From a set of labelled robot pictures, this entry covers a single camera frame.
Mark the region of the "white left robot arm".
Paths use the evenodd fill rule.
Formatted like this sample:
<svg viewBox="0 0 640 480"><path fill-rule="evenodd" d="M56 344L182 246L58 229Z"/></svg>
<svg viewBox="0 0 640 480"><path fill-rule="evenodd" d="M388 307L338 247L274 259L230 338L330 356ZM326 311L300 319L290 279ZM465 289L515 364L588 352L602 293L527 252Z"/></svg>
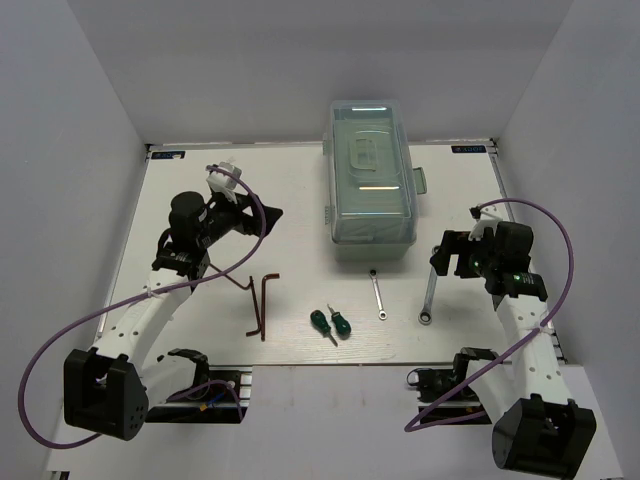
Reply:
<svg viewBox="0 0 640 480"><path fill-rule="evenodd" d="M199 399L211 387L208 358L174 348L145 362L174 313L193 294L210 265L208 249L231 231L259 237L282 217L249 195L210 200L192 191L171 201L141 299L89 350L75 349L63 369L64 420L73 427L121 440L134 438L148 412L170 399Z"/></svg>

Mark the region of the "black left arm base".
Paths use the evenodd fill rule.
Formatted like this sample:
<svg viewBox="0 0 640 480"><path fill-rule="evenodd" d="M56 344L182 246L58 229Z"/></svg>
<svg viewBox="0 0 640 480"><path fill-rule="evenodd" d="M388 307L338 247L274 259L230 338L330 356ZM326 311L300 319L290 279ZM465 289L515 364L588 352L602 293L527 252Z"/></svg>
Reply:
<svg viewBox="0 0 640 480"><path fill-rule="evenodd" d="M247 413L250 367L216 367L197 350L173 349L146 372L147 423L239 424Z"/></svg>

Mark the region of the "small silver ratchet wrench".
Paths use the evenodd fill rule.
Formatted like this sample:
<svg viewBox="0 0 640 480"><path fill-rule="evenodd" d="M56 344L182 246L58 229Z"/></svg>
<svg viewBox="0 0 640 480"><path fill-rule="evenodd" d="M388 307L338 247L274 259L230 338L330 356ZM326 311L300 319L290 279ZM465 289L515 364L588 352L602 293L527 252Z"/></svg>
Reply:
<svg viewBox="0 0 640 480"><path fill-rule="evenodd" d="M377 304L377 308L378 308L378 318L381 321L385 321L387 319L387 313L386 313L386 310L384 308L384 303L383 303L383 299L382 299L381 291L380 291L380 287L379 287L378 272L375 269L371 269L369 271L369 277L370 277L371 282L372 282L373 291L374 291L374 295L375 295L375 300L376 300L376 304Z"/></svg>

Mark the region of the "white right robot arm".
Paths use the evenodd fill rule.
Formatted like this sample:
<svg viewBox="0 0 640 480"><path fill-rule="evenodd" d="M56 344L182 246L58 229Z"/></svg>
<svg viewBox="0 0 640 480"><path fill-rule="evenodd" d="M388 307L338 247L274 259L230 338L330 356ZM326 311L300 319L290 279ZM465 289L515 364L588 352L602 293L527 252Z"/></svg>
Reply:
<svg viewBox="0 0 640 480"><path fill-rule="evenodd" d="M546 322L548 294L530 269L534 234L508 221L480 220L471 231L447 230L430 259L433 276L481 278L514 352L505 367L490 349L465 347L451 368L425 374L421 399L477 399L492 422L500 469L573 479L596 432L594 413L577 405ZM450 261L457 261L451 270Z"/></svg>

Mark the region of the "thin brown hex key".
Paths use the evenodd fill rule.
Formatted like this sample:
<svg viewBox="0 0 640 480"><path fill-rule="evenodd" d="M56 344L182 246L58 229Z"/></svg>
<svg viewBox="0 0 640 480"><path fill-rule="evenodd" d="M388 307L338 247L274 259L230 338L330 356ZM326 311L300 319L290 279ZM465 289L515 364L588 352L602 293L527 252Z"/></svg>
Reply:
<svg viewBox="0 0 640 480"><path fill-rule="evenodd" d="M259 336L262 333L262 322L261 322L261 315L260 315L260 310L258 306L257 293L255 289L255 282L252 276L249 277L248 290L251 293L254 316L256 320L256 327L251 331L247 331L245 333L245 336L246 337Z"/></svg>

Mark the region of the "large silver ratchet wrench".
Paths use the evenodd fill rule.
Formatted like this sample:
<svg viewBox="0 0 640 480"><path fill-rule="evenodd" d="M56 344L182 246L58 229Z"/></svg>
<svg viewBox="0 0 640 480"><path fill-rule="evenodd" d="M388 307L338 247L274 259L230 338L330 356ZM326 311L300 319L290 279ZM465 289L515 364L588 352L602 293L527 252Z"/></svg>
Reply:
<svg viewBox="0 0 640 480"><path fill-rule="evenodd" d="M427 281L424 302L418 315L419 323L424 326L428 326L432 322L432 306L434 302L437 281L438 274L434 269L432 269Z"/></svg>

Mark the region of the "green stubby phillips screwdriver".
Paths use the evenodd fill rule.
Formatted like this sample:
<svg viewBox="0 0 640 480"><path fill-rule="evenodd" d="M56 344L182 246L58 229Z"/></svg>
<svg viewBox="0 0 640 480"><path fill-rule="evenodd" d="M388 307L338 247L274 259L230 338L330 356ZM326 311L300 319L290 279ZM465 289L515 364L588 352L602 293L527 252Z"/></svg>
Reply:
<svg viewBox="0 0 640 480"><path fill-rule="evenodd" d="M314 310L310 314L310 321L313 327L322 334L323 337L328 338L331 343L337 347L338 343L331 333L331 326L329 325L326 316L320 310Z"/></svg>

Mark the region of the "large brown hex key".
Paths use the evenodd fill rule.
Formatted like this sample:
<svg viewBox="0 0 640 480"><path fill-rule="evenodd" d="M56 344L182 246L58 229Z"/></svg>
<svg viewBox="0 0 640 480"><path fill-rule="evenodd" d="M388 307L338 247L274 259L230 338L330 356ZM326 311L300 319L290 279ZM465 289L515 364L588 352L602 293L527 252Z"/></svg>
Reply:
<svg viewBox="0 0 640 480"><path fill-rule="evenodd" d="M280 273L269 273L261 280L261 299L260 299L260 340L266 340L266 307L267 307L267 283L272 280L280 279Z"/></svg>

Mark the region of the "small dark hex key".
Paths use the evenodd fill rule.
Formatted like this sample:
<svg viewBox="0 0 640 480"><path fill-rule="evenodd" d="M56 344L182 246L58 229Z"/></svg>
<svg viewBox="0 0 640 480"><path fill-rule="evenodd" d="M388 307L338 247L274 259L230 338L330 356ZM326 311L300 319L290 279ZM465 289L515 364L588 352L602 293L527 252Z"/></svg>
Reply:
<svg viewBox="0 0 640 480"><path fill-rule="evenodd" d="M218 267L216 267L215 265L213 265L211 263L209 264L209 268L211 268L216 273L221 273L222 272L221 269L219 269ZM252 289L253 285L254 285L254 281L253 281L253 278L251 276L249 276L249 281L248 281L248 283L246 285L241 284L239 281L237 281L236 279L232 278L228 274L221 275L218 278L225 278L228 281L230 281L232 284L234 284L235 286L240 288L241 290L245 290L245 291Z"/></svg>

